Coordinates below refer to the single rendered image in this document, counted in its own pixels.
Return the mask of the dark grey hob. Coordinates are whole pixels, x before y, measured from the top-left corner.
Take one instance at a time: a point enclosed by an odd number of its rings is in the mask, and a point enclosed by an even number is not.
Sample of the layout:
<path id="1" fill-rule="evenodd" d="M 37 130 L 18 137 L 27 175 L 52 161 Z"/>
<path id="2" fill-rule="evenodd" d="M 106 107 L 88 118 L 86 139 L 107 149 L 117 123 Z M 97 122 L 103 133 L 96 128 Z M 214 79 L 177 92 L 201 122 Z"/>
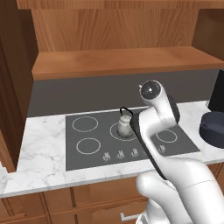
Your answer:
<path id="1" fill-rule="evenodd" d="M 66 117 L 66 170 L 74 171 L 96 166 L 127 163 L 145 160 L 142 145 L 135 136 L 124 138 L 117 133 L 120 110 L 91 113 L 89 115 L 68 115 Z M 200 150 L 189 136 L 177 125 L 157 133 L 151 138 L 158 149 L 165 147 L 165 157 L 198 153 Z M 138 151 L 132 157 L 132 149 Z M 118 151 L 123 151 L 124 158 L 117 158 Z M 105 162 L 102 157 L 107 152 L 110 160 Z"/>

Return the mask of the wooden range hood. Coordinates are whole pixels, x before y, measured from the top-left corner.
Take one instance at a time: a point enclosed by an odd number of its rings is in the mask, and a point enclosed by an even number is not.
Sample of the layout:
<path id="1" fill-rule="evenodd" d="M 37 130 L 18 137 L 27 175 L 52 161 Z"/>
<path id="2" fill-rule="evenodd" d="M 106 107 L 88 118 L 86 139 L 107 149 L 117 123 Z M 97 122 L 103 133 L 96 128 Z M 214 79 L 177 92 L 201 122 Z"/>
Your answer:
<path id="1" fill-rule="evenodd" d="M 31 12 L 37 80 L 212 69 L 192 46 L 202 9 L 224 0 L 17 0 Z"/>

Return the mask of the dark wooden wall cabinet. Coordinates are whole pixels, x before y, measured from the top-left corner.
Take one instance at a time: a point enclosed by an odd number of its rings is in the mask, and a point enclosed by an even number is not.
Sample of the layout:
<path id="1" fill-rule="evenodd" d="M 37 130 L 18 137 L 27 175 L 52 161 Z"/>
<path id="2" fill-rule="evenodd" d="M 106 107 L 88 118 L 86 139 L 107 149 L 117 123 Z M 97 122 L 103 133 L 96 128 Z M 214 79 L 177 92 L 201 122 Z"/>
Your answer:
<path id="1" fill-rule="evenodd" d="M 192 46 L 224 61 L 224 9 L 199 11 Z"/>

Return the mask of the plain wooden drawer front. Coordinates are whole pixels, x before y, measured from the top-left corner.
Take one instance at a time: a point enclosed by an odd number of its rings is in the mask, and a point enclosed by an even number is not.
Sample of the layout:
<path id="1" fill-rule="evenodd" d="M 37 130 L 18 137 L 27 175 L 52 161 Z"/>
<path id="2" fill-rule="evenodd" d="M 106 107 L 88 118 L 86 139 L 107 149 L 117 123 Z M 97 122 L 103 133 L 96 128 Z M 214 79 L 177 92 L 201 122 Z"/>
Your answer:
<path id="1" fill-rule="evenodd" d="M 105 181 L 73 188 L 76 205 L 140 198 L 136 177 Z"/>

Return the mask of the black appliance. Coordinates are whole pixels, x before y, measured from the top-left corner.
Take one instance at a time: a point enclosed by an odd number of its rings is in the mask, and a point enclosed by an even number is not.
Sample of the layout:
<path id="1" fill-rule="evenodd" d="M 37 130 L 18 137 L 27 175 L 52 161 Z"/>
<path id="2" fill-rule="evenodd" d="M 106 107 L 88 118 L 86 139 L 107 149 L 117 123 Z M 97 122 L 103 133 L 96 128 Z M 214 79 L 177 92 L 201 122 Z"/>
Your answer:
<path id="1" fill-rule="evenodd" d="M 211 111 L 219 111 L 224 113 L 224 68 L 222 68 L 218 73 L 207 107 Z"/>

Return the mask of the wooden base cabinet panels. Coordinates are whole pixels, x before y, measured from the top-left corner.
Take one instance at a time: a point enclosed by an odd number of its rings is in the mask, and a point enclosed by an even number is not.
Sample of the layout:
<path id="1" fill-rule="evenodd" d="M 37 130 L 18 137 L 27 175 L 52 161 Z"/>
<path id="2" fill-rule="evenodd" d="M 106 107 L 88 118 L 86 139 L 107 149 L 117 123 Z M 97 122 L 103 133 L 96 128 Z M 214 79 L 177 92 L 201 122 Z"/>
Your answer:
<path id="1" fill-rule="evenodd" d="M 0 224 L 77 224 L 69 188 L 0 199 Z"/>

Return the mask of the dark wooden cabinet door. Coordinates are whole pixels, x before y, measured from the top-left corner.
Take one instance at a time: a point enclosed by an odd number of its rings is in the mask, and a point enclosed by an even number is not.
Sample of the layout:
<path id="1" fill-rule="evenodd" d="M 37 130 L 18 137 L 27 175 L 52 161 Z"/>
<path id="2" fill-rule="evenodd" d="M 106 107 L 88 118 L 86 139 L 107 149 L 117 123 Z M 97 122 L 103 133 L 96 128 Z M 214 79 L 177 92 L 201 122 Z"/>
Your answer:
<path id="1" fill-rule="evenodd" d="M 0 162 L 8 172 L 18 167 L 38 53 L 32 13 L 0 0 Z"/>

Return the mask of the dark blue pot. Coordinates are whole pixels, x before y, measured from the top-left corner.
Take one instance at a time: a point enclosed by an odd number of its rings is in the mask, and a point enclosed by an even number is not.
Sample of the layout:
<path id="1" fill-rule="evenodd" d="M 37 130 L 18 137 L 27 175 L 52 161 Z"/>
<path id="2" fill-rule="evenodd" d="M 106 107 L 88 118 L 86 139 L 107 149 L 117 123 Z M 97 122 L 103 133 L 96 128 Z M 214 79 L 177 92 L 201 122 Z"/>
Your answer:
<path id="1" fill-rule="evenodd" d="M 205 113 L 201 117 L 199 135 L 206 143 L 224 149 L 224 113 Z"/>

